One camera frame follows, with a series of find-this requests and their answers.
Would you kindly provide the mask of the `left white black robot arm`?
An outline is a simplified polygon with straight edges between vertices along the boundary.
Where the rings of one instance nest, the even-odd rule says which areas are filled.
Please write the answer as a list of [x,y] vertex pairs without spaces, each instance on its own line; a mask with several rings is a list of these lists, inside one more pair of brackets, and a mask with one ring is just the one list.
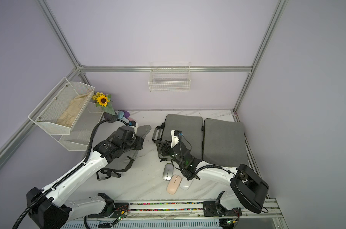
[[141,150],[143,138],[137,135],[138,124],[125,122],[115,134],[92,145],[100,121],[93,128],[85,158],[64,176],[49,185],[38,189],[34,187],[27,193],[27,208],[13,225],[17,229],[23,219],[29,216],[41,229],[60,229],[67,222],[89,215],[110,217],[115,211],[114,200],[105,193],[85,200],[71,201],[70,196],[92,175],[103,170],[113,160],[131,150]]

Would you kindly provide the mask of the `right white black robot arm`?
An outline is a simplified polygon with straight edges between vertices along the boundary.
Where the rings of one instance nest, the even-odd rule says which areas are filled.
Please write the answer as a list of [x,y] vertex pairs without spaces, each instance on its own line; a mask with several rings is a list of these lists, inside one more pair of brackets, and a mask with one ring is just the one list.
[[249,166],[240,164],[238,167],[224,167],[207,163],[191,155],[191,150],[175,138],[173,141],[154,140],[161,160],[167,157],[173,167],[180,171],[188,181],[197,179],[211,180],[232,189],[232,194],[220,194],[218,204],[225,210],[244,207],[259,214],[268,213],[264,202],[269,185]]

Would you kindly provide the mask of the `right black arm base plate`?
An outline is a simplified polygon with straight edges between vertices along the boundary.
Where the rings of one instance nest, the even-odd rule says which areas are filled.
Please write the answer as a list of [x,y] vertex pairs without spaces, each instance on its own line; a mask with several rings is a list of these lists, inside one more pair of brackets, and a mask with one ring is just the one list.
[[240,208],[232,210],[225,209],[221,204],[215,204],[214,201],[204,201],[203,214],[205,217],[241,217],[242,211]]

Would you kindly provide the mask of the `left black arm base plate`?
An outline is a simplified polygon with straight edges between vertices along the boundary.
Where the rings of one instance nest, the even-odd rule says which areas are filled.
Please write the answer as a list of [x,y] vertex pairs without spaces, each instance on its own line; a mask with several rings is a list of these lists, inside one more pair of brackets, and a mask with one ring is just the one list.
[[112,218],[116,219],[122,215],[122,212],[127,212],[129,209],[129,203],[127,202],[117,202],[113,204],[107,204],[106,207],[99,214],[88,215],[89,219],[97,218]]

